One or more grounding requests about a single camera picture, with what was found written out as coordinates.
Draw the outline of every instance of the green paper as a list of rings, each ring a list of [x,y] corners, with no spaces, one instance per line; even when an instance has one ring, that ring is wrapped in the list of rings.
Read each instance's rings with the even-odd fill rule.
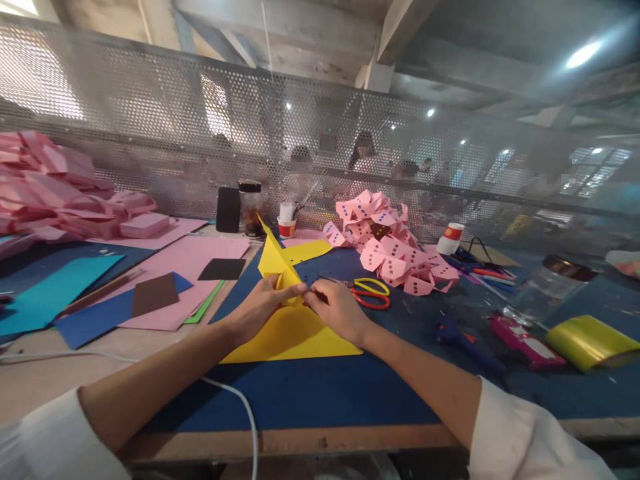
[[[218,283],[216,288],[214,288],[214,290],[211,292],[210,296],[208,296],[208,298],[205,300],[205,302],[202,304],[202,306],[200,306],[200,308],[198,308],[198,311],[195,313],[195,315],[192,316],[192,317],[189,317],[188,319],[185,320],[185,324],[186,323],[198,323],[202,319],[202,316],[205,314],[205,312],[209,308],[211,302],[213,301],[215,296],[218,294],[218,290],[220,290],[220,287],[222,287],[222,284],[224,282],[225,282],[224,280],[220,280],[220,283]]]

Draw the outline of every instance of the wooden stick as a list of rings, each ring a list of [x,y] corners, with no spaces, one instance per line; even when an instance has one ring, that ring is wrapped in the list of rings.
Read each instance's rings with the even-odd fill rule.
[[[76,300],[72,304],[68,305],[67,308],[65,308],[64,310],[62,310],[62,312],[60,312],[60,315],[69,315],[70,313],[74,313],[74,312],[77,312],[78,310],[82,310],[86,306],[96,302],[97,300],[100,300],[102,297],[117,290],[122,285],[130,282],[134,278],[139,277],[144,272],[145,272],[144,269],[137,269],[126,275],[122,275],[114,280],[111,280],[106,285],[103,285],[102,287],[98,288],[98,290],[95,290],[90,294],[82,297],[80,300]]]

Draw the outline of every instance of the wooden table edge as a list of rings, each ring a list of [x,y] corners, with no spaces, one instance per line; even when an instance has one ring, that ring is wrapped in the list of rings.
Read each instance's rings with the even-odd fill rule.
[[[560,424],[583,442],[640,437],[640,417],[573,419],[562,420]],[[260,456],[347,455],[458,446],[458,441],[442,424],[259,432]],[[237,461],[249,459],[251,455],[249,431],[139,434],[120,452],[120,458],[130,465]]]

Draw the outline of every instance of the glass jar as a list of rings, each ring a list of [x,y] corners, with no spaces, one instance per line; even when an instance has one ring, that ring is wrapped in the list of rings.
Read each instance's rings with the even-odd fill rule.
[[[597,274],[597,270],[558,255],[548,255],[502,313],[525,326],[531,326],[534,321],[546,327],[544,320]]]
[[[240,208],[248,237],[259,237],[263,234],[258,215],[262,214],[262,185],[255,180],[240,180]]]

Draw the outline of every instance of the ceiling light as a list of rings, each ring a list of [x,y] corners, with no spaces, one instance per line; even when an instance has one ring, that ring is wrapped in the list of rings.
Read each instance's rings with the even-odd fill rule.
[[[567,62],[567,68],[576,68],[589,60],[600,49],[600,42],[593,42],[574,53]]]

